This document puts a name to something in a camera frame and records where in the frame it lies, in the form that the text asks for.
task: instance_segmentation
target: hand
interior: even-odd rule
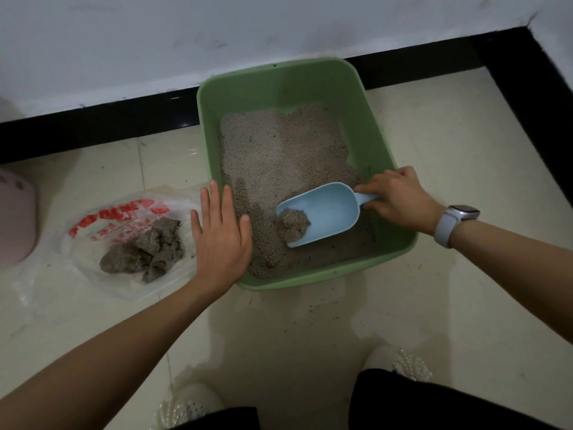
[[[375,210],[392,223],[428,235],[434,235],[446,209],[424,191],[412,166],[374,175],[368,184],[361,184],[354,191],[380,195],[381,200],[367,202],[363,208]]]
[[[231,187],[223,189],[223,201],[217,182],[209,183],[211,199],[206,188],[201,189],[203,227],[199,214],[191,210],[191,229],[197,255],[195,277],[223,296],[246,271],[253,254],[253,229],[249,217],[235,218]]]

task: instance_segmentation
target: litter box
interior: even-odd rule
[[[262,109],[290,112],[301,104],[319,101],[326,102],[338,118],[348,146],[348,163],[362,181],[396,168],[354,67],[342,59],[316,58],[230,72],[212,77],[200,86],[197,105],[211,179],[222,186],[219,123],[224,115]],[[376,239],[374,252],[270,279],[258,279],[247,273],[237,284],[253,291],[310,284],[373,267],[414,247],[415,232],[393,225],[369,211],[362,214],[372,214]]]

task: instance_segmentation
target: shoe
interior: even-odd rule
[[[369,354],[362,369],[369,368],[382,368],[416,382],[428,382],[432,378],[432,372],[421,358],[390,345],[378,346]]]
[[[161,403],[150,430],[167,430],[223,409],[223,402],[210,387],[194,383]]]

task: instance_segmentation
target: black baseboard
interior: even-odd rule
[[[573,93],[526,27],[347,59],[366,89],[486,66],[570,203],[563,144]],[[0,163],[197,125],[197,87],[0,124]]]

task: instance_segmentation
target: white watch band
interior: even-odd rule
[[[435,227],[434,241],[447,249],[450,249],[450,235],[455,226],[462,220],[460,217],[454,216],[449,209],[445,210],[442,214],[438,226]]]

